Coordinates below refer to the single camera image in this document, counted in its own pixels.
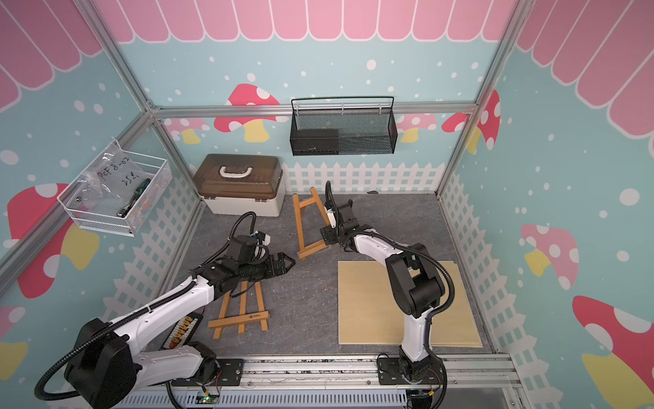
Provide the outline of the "wooden easel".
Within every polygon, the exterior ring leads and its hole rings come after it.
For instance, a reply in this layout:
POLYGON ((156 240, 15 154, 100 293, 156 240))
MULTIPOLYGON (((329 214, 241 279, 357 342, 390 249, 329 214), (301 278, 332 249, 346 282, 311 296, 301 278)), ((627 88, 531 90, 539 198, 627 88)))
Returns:
POLYGON ((269 330, 270 313, 266 308, 260 282, 240 284, 237 298, 229 292, 221 300, 218 316, 210 320, 207 327, 212 330, 212 338, 220 339, 226 329, 235 327, 239 335, 245 334, 247 325, 258 324, 263 332, 269 330))
POLYGON ((301 261, 306 261, 309 256, 328 247, 320 235, 320 229, 329 227, 330 219, 316 187, 310 187, 310 195, 304 199, 294 194, 292 203, 299 246, 297 256, 301 261))

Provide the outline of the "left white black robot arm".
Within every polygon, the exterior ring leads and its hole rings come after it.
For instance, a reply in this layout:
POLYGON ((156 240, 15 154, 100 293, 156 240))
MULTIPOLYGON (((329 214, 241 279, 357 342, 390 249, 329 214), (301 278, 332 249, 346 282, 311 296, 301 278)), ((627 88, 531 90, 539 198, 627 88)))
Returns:
POLYGON ((93 408, 111 408, 134 390, 173 380, 206 383, 218 374, 216 355, 201 343, 153 353, 146 346, 188 314, 225 296, 237 285, 288 273, 296 264, 272 254, 267 234, 230 231, 227 242, 182 284, 151 303, 105 322, 93 319, 79 331, 73 350, 56 361, 34 387, 44 402, 82 397, 93 408))

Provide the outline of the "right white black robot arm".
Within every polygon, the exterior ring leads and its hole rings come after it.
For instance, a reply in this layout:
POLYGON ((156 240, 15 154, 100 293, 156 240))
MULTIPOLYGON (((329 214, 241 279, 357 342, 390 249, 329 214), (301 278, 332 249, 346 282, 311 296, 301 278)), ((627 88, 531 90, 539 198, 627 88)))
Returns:
POLYGON ((429 255, 424 245, 402 245, 368 225, 361 225, 354 216, 352 201, 339 205, 328 195, 325 208, 329 225, 320 233, 327 245, 340 245, 387 269, 393 299, 405 314, 399 354, 404 378, 418 383, 432 375, 444 386, 445 364, 430 346, 430 337, 434 316, 454 302, 455 286, 449 272, 429 255))

